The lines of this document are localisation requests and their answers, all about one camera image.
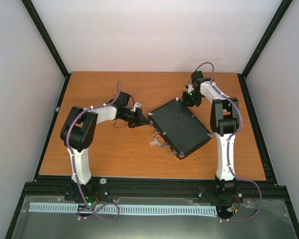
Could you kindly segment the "black poker set case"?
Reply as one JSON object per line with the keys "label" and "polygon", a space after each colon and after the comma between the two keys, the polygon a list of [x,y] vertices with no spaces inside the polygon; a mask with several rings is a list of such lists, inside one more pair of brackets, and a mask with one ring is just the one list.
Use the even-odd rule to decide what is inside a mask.
{"label": "black poker set case", "polygon": [[179,160],[207,144],[213,137],[179,98],[149,112],[148,119],[155,129],[153,140],[161,149],[170,148]]}

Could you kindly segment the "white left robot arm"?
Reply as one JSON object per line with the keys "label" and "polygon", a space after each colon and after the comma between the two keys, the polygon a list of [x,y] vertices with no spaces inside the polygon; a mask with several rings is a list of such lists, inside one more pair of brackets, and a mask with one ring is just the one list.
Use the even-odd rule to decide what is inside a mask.
{"label": "white left robot arm", "polygon": [[94,188],[88,184],[92,178],[89,169],[89,147],[92,144],[96,125],[110,120],[123,120],[129,128],[149,125],[150,121],[143,115],[141,103],[136,102],[129,108],[132,96],[119,92],[115,99],[101,106],[81,108],[73,106],[60,132],[60,138],[71,159],[72,180],[79,184],[76,194],[82,200],[93,197]]}

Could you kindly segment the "black aluminium frame rail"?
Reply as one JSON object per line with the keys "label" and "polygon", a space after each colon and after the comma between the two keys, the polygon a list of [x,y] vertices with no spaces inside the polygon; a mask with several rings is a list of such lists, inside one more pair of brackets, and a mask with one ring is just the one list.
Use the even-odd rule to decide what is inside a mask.
{"label": "black aluminium frame rail", "polygon": [[[238,192],[243,199],[289,199],[285,186],[273,182],[259,181],[253,183],[237,183]],[[141,178],[109,178],[102,185],[98,177],[83,186],[84,195],[96,195],[102,202],[109,202],[120,197],[145,198],[184,198],[200,203],[218,205],[214,199],[216,188],[213,180],[172,180],[172,179],[141,179]],[[27,182],[21,193],[25,196],[63,196],[68,201],[81,202],[78,186],[69,178],[61,176],[39,177]]]}

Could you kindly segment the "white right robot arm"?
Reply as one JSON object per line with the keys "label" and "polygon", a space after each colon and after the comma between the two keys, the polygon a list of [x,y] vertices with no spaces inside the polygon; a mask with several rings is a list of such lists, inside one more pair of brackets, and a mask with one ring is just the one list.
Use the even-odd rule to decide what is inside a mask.
{"label": "white right robot arm", "polygon": [[241,119],[238,99],[224,94],[201,71],[191,74],[186,88],[182,101],[187,107],[200,106],[204,97],[211,103],[210,127],[217,141],[216,178],[220,182],[234,180],[234,141]]}

